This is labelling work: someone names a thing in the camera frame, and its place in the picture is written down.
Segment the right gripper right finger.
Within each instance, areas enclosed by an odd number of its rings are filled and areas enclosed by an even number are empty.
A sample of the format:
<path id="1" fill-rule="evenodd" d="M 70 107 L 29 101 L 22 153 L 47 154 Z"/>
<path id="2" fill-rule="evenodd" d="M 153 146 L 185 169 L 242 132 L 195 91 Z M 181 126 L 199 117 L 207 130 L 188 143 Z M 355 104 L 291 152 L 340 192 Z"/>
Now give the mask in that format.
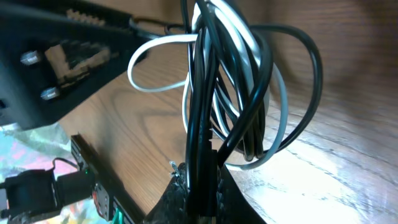
<path id="1" fill-rule="evenodd" d="M 226 166 L 218 170 L 216 223 L 266 224 L 244 198 Z"/>

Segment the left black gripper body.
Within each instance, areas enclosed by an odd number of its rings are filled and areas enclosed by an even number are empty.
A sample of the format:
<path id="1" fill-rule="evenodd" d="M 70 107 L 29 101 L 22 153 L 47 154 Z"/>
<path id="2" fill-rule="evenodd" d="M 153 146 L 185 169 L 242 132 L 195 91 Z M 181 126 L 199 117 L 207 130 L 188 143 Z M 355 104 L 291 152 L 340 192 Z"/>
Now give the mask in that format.
<path id="1" fill-rule="evenodd" d="M 56 122 L 41 94 L 56 87 L 44 52 L 49 38 L 34 32 L 34 9 L 21 1 L 1 1 L 1 127 L 34 129 Z"/>

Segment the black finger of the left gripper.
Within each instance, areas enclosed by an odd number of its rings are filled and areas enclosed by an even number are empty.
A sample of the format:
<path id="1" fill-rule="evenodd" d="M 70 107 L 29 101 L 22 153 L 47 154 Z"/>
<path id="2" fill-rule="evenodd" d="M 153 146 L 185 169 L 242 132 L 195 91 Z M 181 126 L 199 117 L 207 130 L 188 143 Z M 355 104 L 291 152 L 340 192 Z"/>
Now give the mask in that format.
<path id="1" fill-rule="evenodd" d="M 109 27 L 98 17 L 67 10 L 42 14 L 46 39 L 40 68 L 40 120 L 58 121 L 127 69 L 133 53 L 149 41 L 135 27 Z"/>

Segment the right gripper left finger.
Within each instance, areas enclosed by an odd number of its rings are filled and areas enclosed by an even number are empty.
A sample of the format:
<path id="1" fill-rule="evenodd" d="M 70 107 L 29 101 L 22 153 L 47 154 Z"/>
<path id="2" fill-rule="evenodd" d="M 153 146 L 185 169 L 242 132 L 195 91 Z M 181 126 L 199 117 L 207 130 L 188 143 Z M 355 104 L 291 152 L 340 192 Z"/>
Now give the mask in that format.
<path id="1" fill-rule="evenodd" d="M 170 165 L 174 169 L 171 173 L 172 178 L 155 207 L 144 218 L 144 223 L 186 224 L 190 222 L 186 211 L 186 165 L 183 162 L 177 166 L 174 161 L 170 161 Z"/>

